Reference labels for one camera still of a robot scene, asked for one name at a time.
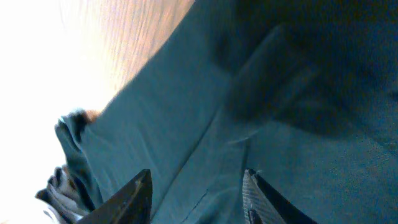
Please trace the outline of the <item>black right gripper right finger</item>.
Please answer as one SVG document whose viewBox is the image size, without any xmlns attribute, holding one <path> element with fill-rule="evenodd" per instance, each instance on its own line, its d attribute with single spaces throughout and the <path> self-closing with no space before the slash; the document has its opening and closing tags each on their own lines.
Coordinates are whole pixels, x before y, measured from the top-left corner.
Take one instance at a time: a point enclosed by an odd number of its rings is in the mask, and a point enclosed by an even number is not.
<svg viewBox="0 0 398 224">
<path fill-rule="evenodd" d="M 246 224 L 317 224 L 252 169 L 245 170 L 242 195 Z"/>
</svg>

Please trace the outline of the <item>black t-shirt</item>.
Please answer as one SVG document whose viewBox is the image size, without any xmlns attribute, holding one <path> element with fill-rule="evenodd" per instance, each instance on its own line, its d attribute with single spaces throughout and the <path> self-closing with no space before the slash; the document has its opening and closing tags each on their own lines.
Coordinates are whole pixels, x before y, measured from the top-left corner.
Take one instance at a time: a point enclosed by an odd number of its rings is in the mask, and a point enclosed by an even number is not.
<svg viewBox="0 0 398 224">
<path fill-rule="evenodd" d="M 152 223 L 397 222 L 397 2 L 196 1 L 92 123 L 55 129 L 89 211 L 141 170 Z"/>
</svg>

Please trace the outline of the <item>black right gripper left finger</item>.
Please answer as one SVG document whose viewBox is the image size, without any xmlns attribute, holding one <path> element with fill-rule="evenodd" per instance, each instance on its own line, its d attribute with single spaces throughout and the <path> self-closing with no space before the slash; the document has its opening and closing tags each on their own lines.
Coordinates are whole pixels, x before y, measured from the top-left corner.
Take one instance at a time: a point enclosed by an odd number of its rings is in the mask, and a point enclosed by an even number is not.
<svg viewBox="0 0 398 224">
<path fill-rule="evenodd" d="M 151 172 L 143 169 L 102 206 L 76 224 L 149 224 L 152 193 Z"/>
</svg>

